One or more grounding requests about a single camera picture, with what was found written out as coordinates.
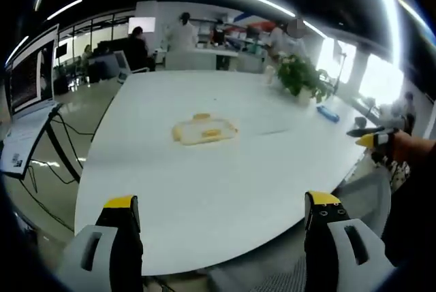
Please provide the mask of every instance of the white lab coat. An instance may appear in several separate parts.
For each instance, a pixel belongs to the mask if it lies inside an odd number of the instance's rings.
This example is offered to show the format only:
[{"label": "white lab coat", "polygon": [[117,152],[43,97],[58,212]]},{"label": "white lab coat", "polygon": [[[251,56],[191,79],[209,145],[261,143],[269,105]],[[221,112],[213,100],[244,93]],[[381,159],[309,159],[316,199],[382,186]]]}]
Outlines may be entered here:
[{"label": "white lab coat", "polygon": [[275,27],[270,34],[268,46],[272,48],[272,54],[296,54],[300,57],[307,57],[306,46],[302,39],[294,39]]},{"label": "white lab coat", "polygon": [[198,42],[196,28],[188,21],[186,25],[178,22],[168,33],[171,51],[194,49]]}]

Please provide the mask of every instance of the tiled floor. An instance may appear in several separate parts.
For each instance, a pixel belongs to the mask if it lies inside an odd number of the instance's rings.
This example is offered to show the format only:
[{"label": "tiled floor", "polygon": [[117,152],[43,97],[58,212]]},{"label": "tiled floor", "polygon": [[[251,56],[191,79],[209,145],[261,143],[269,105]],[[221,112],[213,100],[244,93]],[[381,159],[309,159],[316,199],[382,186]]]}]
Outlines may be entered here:
[{"label": "tiled floor", "polygon": [[[74,92],[70,91],[65,95],[57,96],[56,100],[63,103],[61,113],[66,123],[80,132],[92,133],[120,87],[121,85],[116,80],[102,81],[79,86]],[[74,160],[74,155],[63,126],[58,123],[53,123],[52,126],[67,156],[70,160]],[[91,136],[78,135],[73,131],[69,133],[80,161],[86,163],[87,153],[91,145]],[[35,193],[33,190],[29,175],[26,176],[24,181],[27,188],[53,214],[61,218],[67,226],[73,228],[78,184],[77,182],[63,184],[49,170],[48,166],[42,163],[49,163],[53,170],[65,181],[72,179],[54,151],[46,134],[43,135],[37,145],[33,159],[34,161],[31,162],[31,166],[35,171],[38,192]],[[81,168],[77,162],[74,162],[74,167],[80,174]],[[365,158],[357,167],[355,174],[351,176],[350,180],[361,177],[371,170],[373,170],[373,164]],[[29,197],[19,181],[6,178],[5,185],[9,196],[14,205],[20,210],[20,213],[27,217],[36,227],[40,228],[37,234],[41,255],[47,266],[55,269],[59,263],[63,247],[74,236],[73,232],[45,213]],[[201,276],[178,275],[170,277],[167,281],[176,291],[207,291],[206,279]],[[160,291],[160,288],[156,284],[152,284],[149,291]]]}]

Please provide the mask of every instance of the black cable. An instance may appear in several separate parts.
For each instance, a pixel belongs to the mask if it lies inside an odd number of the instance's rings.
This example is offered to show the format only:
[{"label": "black cable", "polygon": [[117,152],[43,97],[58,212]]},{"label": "black cable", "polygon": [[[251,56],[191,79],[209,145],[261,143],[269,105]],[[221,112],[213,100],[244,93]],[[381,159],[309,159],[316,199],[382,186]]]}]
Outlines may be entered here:
[{"label": "black cable", "polygon": [[[62,122],[59,121],[59,120],[52,120],[52,122],[62,124]],[[79,132],[79,131],[77,131],[74,127],[72,127],[72,126],[71,126],[70,124],[68,124],[68,123],[66,123],[65,125],[66,125],[67,127],[69,127],[71,130],[73,130],[74,132],[76,132],[78,135],[94,135],[94,133],[84,133],[84,132]]]},{"label": "black cable", "polygon": [[38,186],[36,185],[36,179],[35,179],[35,170],[32,166],[29,166],[29,176],[30,181],[32,182],[33,188],[35,189],[35,192],[38,193]]},{"label": "black cable", "polygon": [[157,284],[159,284],[161,287],[165,287],[168,290],[170,290],[171,292],[176,292],[173,288],[171,288],[168,284],[166,284],[166,282],[156,276],[152,276],[153,280],[156,281]]},{"label": "black cable", "polygon": [[69,229],[71,232],[74,232],[74,230],[68,226],[64,221],[62,221],[58,216],[55,216],[54,214],[52,214],[46,206],[44,206],[44,204],[42,202],[40,202],[38,199],[36,199],[32,193],[28,190],[28,188],[26,187],[26,185],[24,184],[24,182],[22,180],[18,180],[20,181],[21,185],[23,188],[25,188],[25,190],[27,191],[27,193],[32,197],[32,199],[38,204],[39,207],[41,207],[50,217],[52,217],[56,222],[58,222],[59,224],[61,224],[62,226],[64,226],[65,228]]},{"label": "black cable", "polygon": [[62,179],[62,177],[58,174],[58,173],[56,173],[56,171],[51,167],[51,165],[49,164],[49,163],[47,163],[46,161],[38,161],[38,160],[36,160],[36,159],[32,159],[32,161],[36,161],[36,162],[38,162],[38,163],[43,163],[43,164],[46,164],[47,165],[47,167],[48,167],[48,169],[50,170],[50,171],[52,171],[52,173],[63,183],[63,184],[70,184],[70,183],[72,183],[72,182],[75,182],[76,180],[71,180],[71,181],[65,181],[64,179]]},{"label": "black cable", "polygon": [[73,150],[74,156],[75,156],[77,162],[79,163],[79,166],[83,169],[82,163],[79,161],[79,157],[77,156],[76,149],[74,148],[73,141],[71,141],[71,137],[69,136],[67,126],[65,125],[65,121],[63,120],[62,116],[59,113],[57,113],[57,116],[59,116],[59,118],[62,121],[63,128],[65,129],[65,133],[67,134],[69,145],[71,146],[71,149]]}]

